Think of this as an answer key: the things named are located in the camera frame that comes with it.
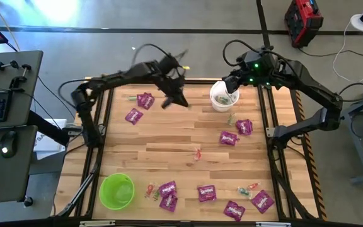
white paper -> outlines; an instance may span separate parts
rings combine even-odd
[[[45,119],[45,120],[55,125],[52,119]],[[65,127],[67,124],[66,119],[54,119],[54,120],[60,128]],[[41,160],[50,155],[63,152],[65,151],[65,149],[66,149],[65,146],[55,142],[53,139],[49,138],[48,136],[40,132],[37,132],[35,147],[33,149],[33,152],[36,152],[37,160]]]

white stand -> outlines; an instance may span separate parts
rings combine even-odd
[[[363,32],[363,22],[359,19],[361,16],[362,16],[361,14],[353,15],[351,17],[351,25],[354,28],[356,28],[356,29],[358,29],[358,30],[360,30],[360,31]]]

green bowl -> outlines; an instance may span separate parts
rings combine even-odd
[[[131,178],[123,173],[106,177],[99,189],[100,202],[108,209],[118,211],[130,204],[135,187]]]

desk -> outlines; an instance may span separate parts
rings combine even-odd
[[[222,213],[231,199],[245,206],[242,221],[278,220],[275,205],[265,214],[260,214],[236,191],[239,186],[260,182],[255,193],[264,189],[274,196],[257,89],[242,87],[239,102],[229,112],[218,113],[211,107],[210,87],[187,84],[184,94],[192,105],[191,109],[172,105],[166,110],[161,108],[163,94],[154,85],[134,84],[115,89],[98,185],[106,176],[125,173],[134,181],[135,197],[127,208],[111,211],[100,203],[96,193],[93,219],[232,221]],[[149,110],[127,101],[128,96],[145,91],[156,98]],[[280,124],[295,123],[289,90],[282,88],[274,92]],[[124,120],[132,108],[144,113],[136,125]],[[218,142],[221,131],[237,133],[235,126],[226,123],[231,112],[236,113],[238,119],[249,118],[254,127],[251,136],[239,136],[240,141],[235,147]],[[69,149],[81,143],[79,138]],[[291,142],[289,145],[302,151],[300,146]],[[202,159],[198,162],[193,160],[195,148],[202,149]],[[66,156],[55,197],[58,212],[79,187],[85,151],[86,148],[81,148]],[[305,160],[289,149],[285,150],[285,158],[293,191],[308,211],[317,216]],[[159,201],[144,198],[149,182],[161,184],[171,180],[176,181],[179,198],[174,213],[159,208]],[[200,203],[196,186],[208,184],[216,186],[217,200]],[[87,191],[83,212],[88,201]],[[282,202],[287,213],[284,193]]]
[[[15,60],[21,66],[28,64],[32,70],[26,72],[27,81],[21,83],[20,87],[25,90],[25,93],[33,96],[35,92],[38,72],[42,63],[43,52],[39,50],[24,51],[24,52],[8,52],[0,53],[0,61],[4,64],[9,64],[10,61]],[[14,69],[7,67],[5,71],[0,71],[0,88],[9,89],[9,84],[15,76],[22,76],[24,69]],[[26,125],[28,121],[30,105],[32,98],[28,95],[14,93],[11,99],[11,106],[9,108],[8,118],[5,122],[0,122],[0,127],[13,127],[19,125]]]
[[[18,151],[12,158],[3,158],[0,147],[0,202],[20,201],[25,196],[37,127],[0,129],[0,139],[12,130],[18,133]]]

gray desk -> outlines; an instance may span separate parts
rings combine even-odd
[[[11,130],[18,133],[18,151],[12,158],[3,158],[0,147],[0,202],[20,201],[25,197],[37,127],[0,129],[0,139]]]
[[[25,93],[33,96],[35,92],[37,75],[42,63],[43,52],[39,50],[23,51],[23,52],[9,52],[0,53],[0,61],[4,64],[9,64],[10,61],[15,60],[21,66],[28,64],[32,67],[31,71],[26,72],[27,81],[20,84],[20,88],[25,90]],[[15,76],[22,76],[24,69],[14,69],[7,67],[5,71],[0,71],[0,88],[9,89],[9,84]],[[0,122],[1,127],[13,127],[26,125],[29,116],[30,105],[32,98],[21,93],[14,93],[11,99],[11,105],[7,121]]]

